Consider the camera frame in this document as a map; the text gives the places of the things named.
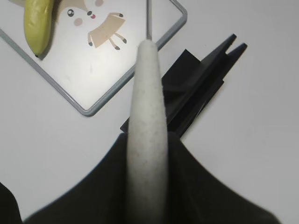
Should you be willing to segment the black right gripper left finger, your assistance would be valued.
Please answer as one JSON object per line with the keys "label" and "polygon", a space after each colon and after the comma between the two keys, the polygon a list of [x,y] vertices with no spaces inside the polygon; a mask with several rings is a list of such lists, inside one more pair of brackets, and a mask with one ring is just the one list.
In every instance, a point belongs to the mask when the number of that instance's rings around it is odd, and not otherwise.
{"label": "black right gripper left finger", "polygon": [[2,224],[124,224],[127,135],[76,186],[22,220],[12,192],[0,186]]}

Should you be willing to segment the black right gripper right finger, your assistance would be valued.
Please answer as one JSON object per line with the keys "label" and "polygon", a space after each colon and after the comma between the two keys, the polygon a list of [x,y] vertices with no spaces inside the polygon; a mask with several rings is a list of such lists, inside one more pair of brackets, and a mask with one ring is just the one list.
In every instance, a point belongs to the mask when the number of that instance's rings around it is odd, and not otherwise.
{"label": "black right gripper right finger", "polygon": [[168,133],[171,224],[278,224],[266,209],[207,171],[173,132]]}

